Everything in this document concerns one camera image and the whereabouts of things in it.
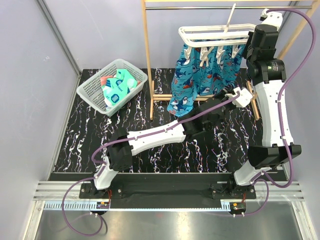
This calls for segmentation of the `mint green sock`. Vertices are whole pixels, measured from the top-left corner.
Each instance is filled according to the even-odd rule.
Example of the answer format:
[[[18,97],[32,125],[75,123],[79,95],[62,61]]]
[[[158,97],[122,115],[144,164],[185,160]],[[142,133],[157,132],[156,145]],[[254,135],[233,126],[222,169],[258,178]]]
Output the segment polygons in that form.
[[[107,110],[115,107],[129,94],[126,86],[122,88],[116,85],[116,80],[116,78],[110,77],[106,85],[101,87]]]
[[[116,85],[122,88],[127,87],[128,92],[137,87],[138,81],[131,75],[127,69],[117,69],[116,71]]]

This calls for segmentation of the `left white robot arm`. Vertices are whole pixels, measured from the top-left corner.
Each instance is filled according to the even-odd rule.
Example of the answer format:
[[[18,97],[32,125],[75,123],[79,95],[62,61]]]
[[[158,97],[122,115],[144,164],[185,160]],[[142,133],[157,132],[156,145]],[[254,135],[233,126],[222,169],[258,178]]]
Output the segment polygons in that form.
[[[219,123],[225,117],[225,111],[233,110],[239,97],[238,91],[236,94],[222,93],[168,124],[142,131],[120,130],[115,133],[108,143],[92,154],[91,160],[96,162],[97,153],[106,148],[106,156],[93,176],[90,192],[97,198],[103,198],[115,176],[132,166],[134,156],[158,146],[194,139],[208,131],[209,125]]]

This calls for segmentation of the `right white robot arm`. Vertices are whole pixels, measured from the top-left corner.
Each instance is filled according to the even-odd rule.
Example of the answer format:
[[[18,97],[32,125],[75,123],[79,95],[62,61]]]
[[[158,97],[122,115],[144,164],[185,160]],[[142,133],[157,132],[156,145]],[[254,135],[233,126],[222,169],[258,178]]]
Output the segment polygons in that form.
[[[251,79],[262,116],[262,144],[248,148],[248,160],[227,183],[228,195],[239,198],[259,176],[271,177],[267,171],[284,163],[293,169],[293,158],[302,147],[294,143],[291,135],[286,103],[286,69],[282,60],[274,57],[278,30],[275,26],[259,24],[249,38],[243,57],[246,59],[248,77]]]

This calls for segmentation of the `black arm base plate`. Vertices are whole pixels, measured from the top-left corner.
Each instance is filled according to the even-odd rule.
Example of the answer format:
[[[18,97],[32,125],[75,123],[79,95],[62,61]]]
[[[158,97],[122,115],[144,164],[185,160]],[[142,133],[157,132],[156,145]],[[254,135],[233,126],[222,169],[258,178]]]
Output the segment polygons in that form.
[[[111,199],[111,209],[213,209],[221,200],[255,200],[253,186],[237,187],[230,173],[119,173],[109,188],[99,190],[93,181],[82,183],[81,199]]]

